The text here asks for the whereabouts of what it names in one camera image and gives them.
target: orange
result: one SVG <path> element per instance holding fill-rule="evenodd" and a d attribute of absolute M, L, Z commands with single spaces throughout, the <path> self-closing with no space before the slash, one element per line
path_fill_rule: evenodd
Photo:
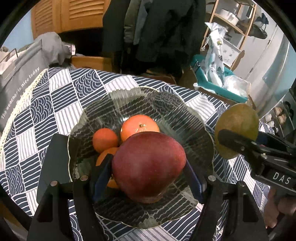
<path fill-rule="evenodd" d="M 118 147 L 118 137 L 113 130 L 102 128 L 94 133 L 92 143 L 94 149 L 101 153 L 111 147 Z"/>
<path fill-rule="evenodd" d="M 116 153 L 117 149 L 118 149 L 117 147 L 111 147 L 111 148 L 109 148 L 107 150 L 104 150 L 99 155 L 98 159 L 96 160 L 96 166 L 99 166 L 102 163 L 102 161 L 104 160 L 104 158 L 106 157 L 107 154 L 110 153 L 110 154 L 114 155 Z M 109 182 L 107 184 L 107 187 L 119 189 L 119 187 L 117 186 L 115 180 L 113 179 L 113 176 L 110 178 L 110 180 L 109 180 Z"/>
<path fill-rule="evenodd" d="M 134 115 L 123 123 L 120 131 L 120 137 L 122 141 L 125 141 L 131 135 L 143 131 L 159 132 L 159 127 L 149 116 Z"/>

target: screw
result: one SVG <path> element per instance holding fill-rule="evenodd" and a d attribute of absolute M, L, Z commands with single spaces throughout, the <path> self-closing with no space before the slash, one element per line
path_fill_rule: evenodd
<path fill-rule="evenodd" d="M 244 181 L 239 181 L 239 185 L 244 187 L 246 185 L 246 183 Z"/>
<path fill-rule="evenodd" d="M 265 160 L 267 159 L 267 155 L 261 154 L 261 157 L 263 157 Z"/>
<path fill-rule="evenodd" d="M 81 181 L 86 181 L 89 177 L 87 175 L 81 176 L 80 180 Z"/>
<path fill-rule="evenodd" d="M 208 178 L 211 182 L 216 181 L 216 177 L 213 176 L 213 175 L 210 175 L 210 176 L 208 176 L 207 178 Z"/>
<path fill-rule="evenodd" d="M 52 187 L 56 186 L 56 185 L 57 185 L 57 181 L 52 181 L 52 182 L 50 183 L 50 185 L 51 185 Z"/>

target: teal plastic basket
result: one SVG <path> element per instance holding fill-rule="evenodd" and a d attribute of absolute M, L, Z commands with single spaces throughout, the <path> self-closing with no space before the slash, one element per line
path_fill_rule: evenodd
<path fill-rule="evenodd" d="M 198 68 L 198 64 L 197 64 L 197 62 L 201 63 L 204 59 L 205 59 L 204 56 L 197 54 L 197 55 L 193 56 L 193 59 L 191 61 L 191 67 L 192 67 L 192 69 L 195 73 L 195 76 L 197 78 L 198 86 L 201 86 L 205 89 L 213 90 L 216 92 L 217 95 L 220 95 L 220 96 L 225 97 L 227 99 L 233 100 L 237 103 L 245 103 L 248 100 L 246 97 L 241 97 L 239 95 L 236 95 L 236 94 L 206 80 L 201 68 Z M 234 73 L 226 67 L 224 67 L 224 74 L 225 74 L 225 76 L 234 75 Z"/>

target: person's hand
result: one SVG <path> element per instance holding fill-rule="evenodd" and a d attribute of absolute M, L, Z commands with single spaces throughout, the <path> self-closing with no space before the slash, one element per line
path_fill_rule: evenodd
<path fill-rule="evenodd" d="M 277 217 L 279 213 L 286 215 L 293 215 L 296 210 L 296 198 L 294 197 L 284 197 L 279 201 L 279 204 L 274 203 L 274 195 L 276 190 L 270 188 L 267 199 L 268 202 L 264 207 L 263 218 L 266 227 L 274 228 L 277 224 Z"/>

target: tablecloth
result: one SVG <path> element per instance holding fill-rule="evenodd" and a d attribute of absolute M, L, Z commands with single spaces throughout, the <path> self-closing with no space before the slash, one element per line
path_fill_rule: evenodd
<path fill-rule="evenodd" d="M 214 135 L 218 117 L 229 107 L 222 101 L 177 85 L 170 85 L 146 77 L 120 75 L 93 69 L 69 70 L 50 68 L 45 70 L 39 82 L 14 118 L 5 139 L 0 158 L 0 183 L 9 196 L 30 216 L 38 206 L 37 185 L 51 137 L 55 133 L 68 135 L 76 125 L 85 107 L 116 89 L 149 86 L 159 91 L 178 95 L 187 106 L 197 111 L 206 129 Z M 272 129 L 260 122 L 260 131 L 272 133 Z M 215 152 L 214 170 L 229 183 L 246 182 L 256 203 L 263 211 L 269 187 L 250 176 L 250 166 L 242 156 L 225 160 Z M 227 202 L 221 213 L 225 213 Z M 202 205 L 181 219 L 167 222 L 153 229 L 133 229 L 122 223 L 99 218 L 108 240 L 167 240 L 185 241 L 197 223 Z M 82 240 L 74 203 L 69 201 L 69 213 L 75 240 Z M 219 240 L 225 215 L 222 215 L 214 235 Z"/>

